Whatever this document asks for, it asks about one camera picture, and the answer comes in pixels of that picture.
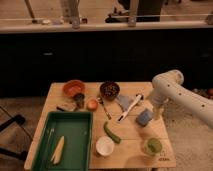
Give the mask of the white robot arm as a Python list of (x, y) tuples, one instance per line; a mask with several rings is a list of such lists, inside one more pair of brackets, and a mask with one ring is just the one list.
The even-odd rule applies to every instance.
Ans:
[(182, 105), (213, 129), (213, 100), (202, 97), (182, 86), (184, 76), (179, 70), (158, 74), (152, 79), (149, 100), (154, 108), (161, 108), (168, 99)]

